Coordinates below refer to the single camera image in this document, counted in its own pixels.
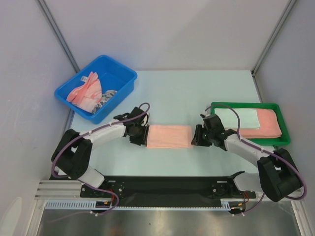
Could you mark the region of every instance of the pink towel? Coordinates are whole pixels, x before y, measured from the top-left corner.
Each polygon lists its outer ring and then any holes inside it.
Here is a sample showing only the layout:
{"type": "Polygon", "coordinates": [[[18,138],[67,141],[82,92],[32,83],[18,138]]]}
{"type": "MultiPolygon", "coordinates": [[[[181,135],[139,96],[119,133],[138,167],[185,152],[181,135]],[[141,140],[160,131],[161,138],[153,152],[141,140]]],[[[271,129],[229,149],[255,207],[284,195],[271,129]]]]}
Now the pink towel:
{"type": "Polygon", "coordinates": [[[102,98],[102,87],[96,73],[91,72],[86,82],[71,91],[67,101],[84,111],[92,112],[102,98]]]}
{"type": "Polygon", "coordinates": [[[257,109],[259,129],[241,129],[240,133],[248,139],[268,139],[278,138],[282,132],[280,130],[277,115],[273,110],[257,109]]]}
{"type": "Polygon", "coordinates": [[[147,148],[192,148],[191,127],[187,125],[150,125],[147,148]]]}

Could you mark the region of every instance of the blue plastic basket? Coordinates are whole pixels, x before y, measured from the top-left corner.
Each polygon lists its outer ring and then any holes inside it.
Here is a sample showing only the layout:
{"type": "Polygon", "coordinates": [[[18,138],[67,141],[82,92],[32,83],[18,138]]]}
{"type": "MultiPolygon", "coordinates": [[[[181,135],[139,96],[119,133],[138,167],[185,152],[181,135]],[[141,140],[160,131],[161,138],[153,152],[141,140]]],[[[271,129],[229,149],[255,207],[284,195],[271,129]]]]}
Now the blue plastic basket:
{"type": "Polygon", "coordinates": [[[55,97],[83,118],[90,120],[94,124],[98,124],[133,91],[133,84],[136,78],[137,73],[134,70],[131,70],[108,56],[102,55],[57,88],[55,97]],[[91,72],[98,74],[102,86],[102,93],[105,93],[107,90],[117,91],[95,114],[86,112],[66,100],[74,88],[84,84],[84,82],[81,81],[82,76],[88,77],[91,72]]]}

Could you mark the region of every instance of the green plastic bin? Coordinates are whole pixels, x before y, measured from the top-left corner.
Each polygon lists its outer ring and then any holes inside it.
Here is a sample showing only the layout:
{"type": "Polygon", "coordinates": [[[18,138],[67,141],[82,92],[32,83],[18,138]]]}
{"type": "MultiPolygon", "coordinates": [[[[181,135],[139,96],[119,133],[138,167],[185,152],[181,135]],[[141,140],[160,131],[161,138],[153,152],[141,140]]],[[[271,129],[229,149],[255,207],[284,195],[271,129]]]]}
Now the green plastic bin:
{"type": "Polygon", "coordinates": [[[220,106],[219,104],[223,104],[229,106],[231,108],[261,108],[261,109],[270,109],[273,110],[277,115],[278,124],[282,135],[278,138],[274,139],[249,139],[254,143],[263,146],[281,146],[288,145],[290,143],[289,133],[287,131],[284,118],[281,114],[280,107],[275,103],[242,103],[242,102],[213,102],[211,103],[211,114],[215,113],[215,108],[226,108],[224,106],[220,106]]]}

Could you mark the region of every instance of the white towel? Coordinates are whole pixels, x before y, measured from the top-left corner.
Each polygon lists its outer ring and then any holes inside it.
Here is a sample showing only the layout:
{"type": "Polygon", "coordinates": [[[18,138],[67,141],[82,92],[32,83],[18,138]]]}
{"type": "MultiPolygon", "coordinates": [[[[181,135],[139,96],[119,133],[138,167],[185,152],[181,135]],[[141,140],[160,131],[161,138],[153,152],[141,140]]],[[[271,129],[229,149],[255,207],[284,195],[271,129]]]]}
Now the white towel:
{"type": "MultiPolygon", "coordinates": [[[[255,108],[236,108],[235,112],[241,120],[241,129],[259,129],[257,110],[255,108]]],[[[236,129],[238,125],[236,115],[228,108],[215,108],[225,129],[236,129]]]]}

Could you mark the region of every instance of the cloth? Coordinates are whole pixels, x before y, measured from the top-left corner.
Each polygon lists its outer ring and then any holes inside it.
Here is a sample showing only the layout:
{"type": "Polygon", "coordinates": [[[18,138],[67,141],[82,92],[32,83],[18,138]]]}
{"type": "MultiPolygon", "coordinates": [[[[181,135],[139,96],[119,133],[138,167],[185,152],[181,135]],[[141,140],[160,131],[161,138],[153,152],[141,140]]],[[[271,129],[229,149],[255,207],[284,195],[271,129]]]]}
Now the cloth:
{"type": "Polygon", "coordinates": [[[71,91],[67,97],[67,101],[91,113],[101,98],[102,87],[98,75],[91,72],[82,86],[71,91]]]}
{"type": "MultiPolygon", "coordinates": [[[[236,108],[234,109],[241,120],[241,129],[259,129],[256,108],[236,108]]],[[[235,114],[228,108],[215,108],[215,114],[221,119],[225,129],[237,129],[238,120],[235,114]]]]}
{"type": "Polygon", "coordinates": [[[188,125],[150,125],[147,148],[192,148],[188,125]]]}
{"type": "Polygon", "coordinates": [[[117,93],[116,90],[108,90],[104,94],[102,94],[102,98],[99,101],[99,103],[96,104],[96,106],[92,110],[92,114],[97,112],[112,96],[114,96],[117,93]]]}
{"type": "Polygon", "coordinates": [[[260,123],[259,129],[241,129],[240,133],[248,139],[271,139],[278,138],[282,132],[280,130],[277,115],[273,110],[257,109],[257,115],[260,123]]]}

